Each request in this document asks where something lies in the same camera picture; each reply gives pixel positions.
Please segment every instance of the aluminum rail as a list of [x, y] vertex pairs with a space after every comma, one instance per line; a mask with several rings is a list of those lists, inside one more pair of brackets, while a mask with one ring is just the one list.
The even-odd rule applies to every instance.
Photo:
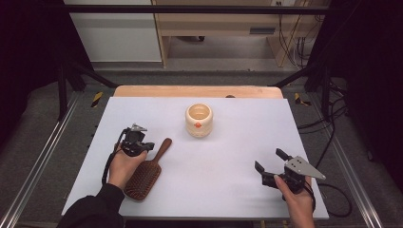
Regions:
[[[320, 101], [317, 94], [311, 94], [310, 97], [312, 98], [313, 105], [317, 111], [317, 114], [321, 116], [320, 111]], [[326, 134], [328, 135], [329, 139], [332, 134], [332, 127], [326, 127]], [[347, 184], [350, 187], [352, 195], [355, 199], [356, 205], [361, 212], [362, 217], [364, 218], [365, 222], [367, 223], [367, 227], [369, 228], [383, 228], [382, 221], [379, 218], [378, 213], [374, 209], [373, 204], [371, 203], [370, 197], [368, 196], [367, 192], [365, 191], [364, 186], [361, 183], [361, 180], [358, 177], [353, 165], [350, 163], [349, 159], [347, 158], [346, 153], [343, 150], [343, 147], [340, 144], [337, 136], [335, 135], [332, 141], [332, 146], [334, 148], [334, 155], [340, 166], [340, 170], [343, 173], [344, 178], [347, 181]]]
[[328, 7], [251, 7], [251, 6], [148, 6], [148, 5], [43, 5], [45, 10], [73, 13], [218, 13], [218, 14], [294, 14], [328, 15], [346, 9]]
[[59, 121], [53, 128], [53, 132], [50, 134], [47, 143], [45, 144], [41, 154], [39, 155], [38, 160], [30, 170], [27, 179], [25, 180], [23, 186], [15, 197], [9, 210], [0, 220], [1, 228], [12, 228], [16, 225], [17, 220], [20, 218], [30, 195], [32, 194], [37, 182], [40, 180], [41, 175], [45, 170], [45, 167], [47, 166], [48, 160], [50, 159], [54, 148], [62, 137], [62, 134], [71, 118], [72, 113], [74, 112], [75, 107], [77, 106], [80, 97], [80, 93], [73, 92], [69, 101], [69, 109], [65, 118]]

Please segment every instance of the white tabletop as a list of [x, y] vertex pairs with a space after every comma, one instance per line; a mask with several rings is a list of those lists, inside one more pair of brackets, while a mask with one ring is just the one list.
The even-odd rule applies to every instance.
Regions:
[[[192, 104], [208, 104], [214, 127], [205, 138], [185, 130], [184, 113]], [[96, 195], [106, 160], [122, 130], [132, 124], [148, 129], [145, 143], [155, 143], [152, 160], [165, 138], [172, 145], [160, 159], [162, 173], [143, 201], [126, 197], [120, 213], [130, 219], [278, 219], [288, 218], [278, 189], [261, 185], [258, 161], [267, 172], [282, 173], [276, 148], [306, 159], [285, 99], [112, 97], [74, 183], [64, 214], [76, 200]], [[327, 219], [317, 198], [315, 219]]]

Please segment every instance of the black sleeve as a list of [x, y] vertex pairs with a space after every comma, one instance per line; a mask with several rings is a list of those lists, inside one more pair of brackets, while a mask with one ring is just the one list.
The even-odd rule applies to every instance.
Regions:
[[104, 184], [96, 197], [87, 196], [71, 205], [57, 227], [124, 227], [124, 220], [119, 215], [119, 208], [124, 198], [125, 195], [120, 188]]

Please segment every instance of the hair brush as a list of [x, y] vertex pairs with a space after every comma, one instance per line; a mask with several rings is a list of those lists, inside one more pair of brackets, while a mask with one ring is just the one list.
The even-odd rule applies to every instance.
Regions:
[[135, 200], [145, 199], [161, 174], [162, 169], [158, 164], [158, 160], [163, 156], [163, 153], [169, 148], [171, 143], [172, 140], [166, 138], [153, 160], [140, 163], [125, 186], [124, 192], [126, 195]]

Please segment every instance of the human hand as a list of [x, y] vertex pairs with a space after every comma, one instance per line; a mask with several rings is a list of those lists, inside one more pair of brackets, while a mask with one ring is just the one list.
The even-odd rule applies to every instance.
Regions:
[[[290, 214], [291, 221], [296, 228], [303, 227], [315, 227], [313, 211], [312, 211], [312, 198], [309, 193], [303, 189], [301, 193], [294, 194], [288, 188], [287, 183], [275, 175], [276, 185], [285, 197], [288, 206], [288, 213]], [[305, 177], [305, 181], [311, 185], [311, 177]]]
[[125, 154], [120, 146], [118, 146], [117, 151], [109, 167], [109, 180], [107, 182], [123, 190], [136, 168], [147, 157], [147, 152], [143, 151], [139, 156], [130, 157]]

